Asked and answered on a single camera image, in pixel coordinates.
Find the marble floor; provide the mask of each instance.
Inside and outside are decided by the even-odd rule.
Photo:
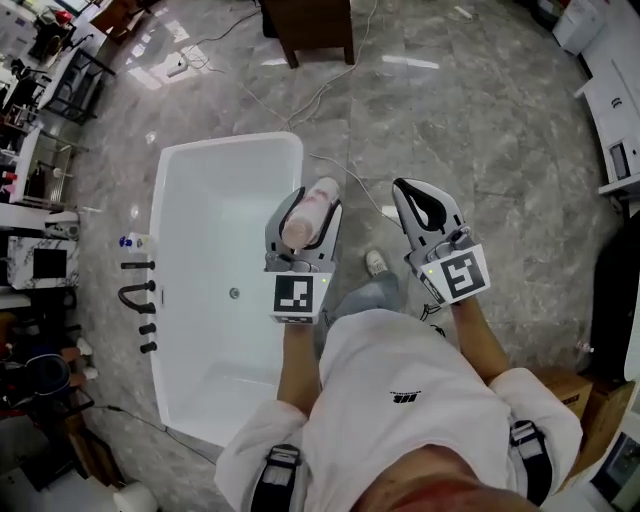
[[[356,48],[374,2],[352,1]],[[199,44],[190,55],[200,69],[166,77],[178,51],[254,10],[249,0],[159,3],[115,57],[117,77],[100,99],[99,119],[82,134],[92,151],[74,162],[73,193],[85,207],[79,316],[100,371],[88,390],[96,402],[156,424],[139,319],[116,293],[142,280],[119,269],[117,241],[148,230],[160,151],[276,130],[280,117],[247,89],[287,117],[347,69],[339,50],[301,54],[301,66],[289,69],[278,42],[262,36],[258,15],[220,41]],[[578,62],[509,0],[379,0],[359,66],[292,129],[307,152],[357,173],[380,205],[392,204],[390,186],[399,176],[449,192],[483,244],[492,288],[480,299],[514,362],[573,366],[573,347],[588,336],[595,256],[619,222],[596,193],[595,136],[572,96],[585,80]],[[409,278],[404,235],[342,169],[305,157],[305,183],[326,175],[342,185],[345,204],[332,300],[366,280],[362,256],[379,247],[401,276],[407,311],[419,316],[428,295]],[[453,336],[447,312],[433,318]],[[164,510],[227,509],[213,485],[215,469],[165,434],[126,414],[94,409],[88,419],[125,475],[152,488]],[[219,452],[176,435],[209,457]]]

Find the pink bottle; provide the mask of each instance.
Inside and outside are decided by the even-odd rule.
[[[282,241],[291,249],[304,249],[315,242],[331,205],[338,199],[340,186],[333,178],[321,178],[289,214],[282,230]]]

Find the person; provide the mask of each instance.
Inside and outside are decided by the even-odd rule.
[[[578,418],[529,370],[511,368],[474,297],[452,305],[457,350],[396,311],[398,279],[379,251],[365,261],[372,280],[331,315],[319,364],[310,326],[285,327],[277,400],[222,452],[218,489],[248,509],[270,449],[299,435],[305,511],[537,510],[516,492],[512,418],[544,434],[551,492],[578,453]]]

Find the cardboard box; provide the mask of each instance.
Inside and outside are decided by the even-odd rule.
[[[532,370],[534,375],[571,409],[578,419],[582,418],[593,383],[564,368],[545,367]]]
[[[582,417],[582,448],[569,477],[598,462],[613,441],[633,394],[633,382],[616,385],[594,379]]]

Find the white shirt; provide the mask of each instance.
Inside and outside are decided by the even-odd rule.
[[[517,490],[509,415],[546,435],[557,490],[578,453],[577,417],[531,372],[509,370],[486,386],[460,352],[419,320],[386,310],[339,319],[320,360],[322,393],[307,421],[263,404],[218,459],[215,482],[235,510],[270,448],[301,430],[310,483],[305,511],[350,510],[402,455],[447,447],[490,486]]]

